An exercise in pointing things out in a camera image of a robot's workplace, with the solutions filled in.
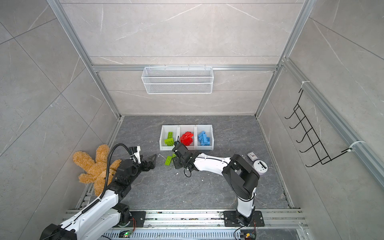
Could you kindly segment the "red arch lego piece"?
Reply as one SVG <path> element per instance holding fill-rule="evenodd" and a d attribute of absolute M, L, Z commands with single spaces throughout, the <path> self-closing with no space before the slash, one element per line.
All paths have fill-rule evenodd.
<path fill-rule="evenodd" d="M 185 146 L 191 146 L 194 143 L 194 134 L 192 132 L 185 132 L 180 137 L 180 142 Z"/>

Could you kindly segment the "blue lego brick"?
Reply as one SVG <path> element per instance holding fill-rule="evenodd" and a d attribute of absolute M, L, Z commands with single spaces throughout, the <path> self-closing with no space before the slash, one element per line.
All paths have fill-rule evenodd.
<path fill-rule="evenodd" d="M 211 145 L 211 139 L 207 136 L 207 133 L 205 131 L 202 131 L 200 134 L 198 134 L 198 141 L 201 146 Z"/>

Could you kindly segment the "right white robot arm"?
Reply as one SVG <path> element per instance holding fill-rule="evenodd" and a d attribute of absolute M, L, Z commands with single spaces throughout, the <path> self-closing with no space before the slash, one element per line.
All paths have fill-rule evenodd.
<path fill-rule="evenodd" d="M 260 174 L 240 155 L 220 158 L 202 152 L 191 152 L 181 142 L 174 142 L 173 153 L 176 155 L 174 166 L 183 168 L 187 178 L 193 171 L 205 171 L 223 176 L 238 199 L 237 210 L 233 217 L 235 224 L 248 226 L 252 222 L 255 205 L 254 198 Z"/>

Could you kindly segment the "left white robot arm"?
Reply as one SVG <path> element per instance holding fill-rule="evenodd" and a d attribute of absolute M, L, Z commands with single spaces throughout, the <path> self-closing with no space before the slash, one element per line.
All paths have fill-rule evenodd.
<path fill-rule="evenodd" d="M 144 214 L 134 217 L 123 199 L 131 184 L 142 172 L 153 170 L 156 155 L 145 159 L 139 146 L 116 144 L 113 148 L 101 145 L 92 159 L 86 152 L 73 155 L 74 163 L 85 173 L 79 181 L 93 184 L 96 198 L 80 212 L 59 225 L 51 224 L 40 236 L 42 240 L 97 240 L 112 227 L 135 228 Z"/>

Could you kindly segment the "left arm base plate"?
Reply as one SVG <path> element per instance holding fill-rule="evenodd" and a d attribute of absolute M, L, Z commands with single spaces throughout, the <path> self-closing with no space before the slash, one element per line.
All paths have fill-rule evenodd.
<path fill-rule="evenodd" d="M 117 226 L 120 228 L 142 228 L 146 219 L 146 213 L 146 211 L 123 212 Z"/>

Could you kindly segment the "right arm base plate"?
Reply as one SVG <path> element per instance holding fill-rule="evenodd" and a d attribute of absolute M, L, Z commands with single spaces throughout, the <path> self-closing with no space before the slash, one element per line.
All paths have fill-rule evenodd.
<path fill-rule="evenodd" d="M 226 227 L 264 227 L 265 222 L 261 211 L 253 211 L 249 217 L 244 217 L 237 211 L 224 211 L 222 219 Z"/>

